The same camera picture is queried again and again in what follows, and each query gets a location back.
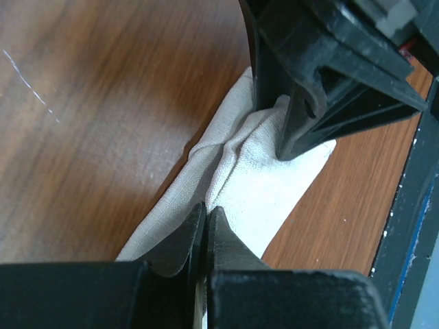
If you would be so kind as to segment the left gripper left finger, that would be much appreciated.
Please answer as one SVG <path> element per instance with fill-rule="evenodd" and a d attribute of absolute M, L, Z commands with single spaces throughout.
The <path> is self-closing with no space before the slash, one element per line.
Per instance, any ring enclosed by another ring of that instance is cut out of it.
<path fill-rule="evenodd" d="M 2 328 L 201 328 L 206 207 L 131 261 L 1 266 Z"/>

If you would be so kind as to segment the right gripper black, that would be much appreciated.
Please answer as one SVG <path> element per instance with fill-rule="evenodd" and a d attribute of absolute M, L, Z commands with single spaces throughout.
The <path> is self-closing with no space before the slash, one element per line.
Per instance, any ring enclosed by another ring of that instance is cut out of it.
<path fill-rule="evenodd" d="M 263 38 L 250 1 L 240 1 L 253 81 L 253 108 L 290 97 L 276 145 L 292 160 L 329 140 L 407 119 L 427 102 L 406 82 L 405 54 L 438 76 L 437 1 L 309 1 L 308 8 L 344 50 L 311 81 L 292 77 Z"/>

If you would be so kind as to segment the beige cloth napkin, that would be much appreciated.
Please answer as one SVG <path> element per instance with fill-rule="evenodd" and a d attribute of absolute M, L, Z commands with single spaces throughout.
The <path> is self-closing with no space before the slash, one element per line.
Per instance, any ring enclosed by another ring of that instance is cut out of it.
<path fill-rule="evenodd" d="M 295 205 L 335 149 L 327 141 L 303 155 L 281 161 L 275 140 L 289 97 L 254 111 L 252 71 L 229 90 L 187 163 L 132 233 L 117 260 L 134 260 L 171 234 L 198 202 L 222 207 L 232 231 L 262 257 Z"/>

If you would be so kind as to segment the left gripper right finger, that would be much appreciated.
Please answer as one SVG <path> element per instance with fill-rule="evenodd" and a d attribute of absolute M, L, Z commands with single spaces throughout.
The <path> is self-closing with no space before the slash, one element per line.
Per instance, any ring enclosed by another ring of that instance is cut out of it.
<path fill-rule="evenodd" d="M 231 230 L 224 209 L 209 219 L 208 328 L 387 328 L 369 279 L 346 270 L 275 270 Z"/>

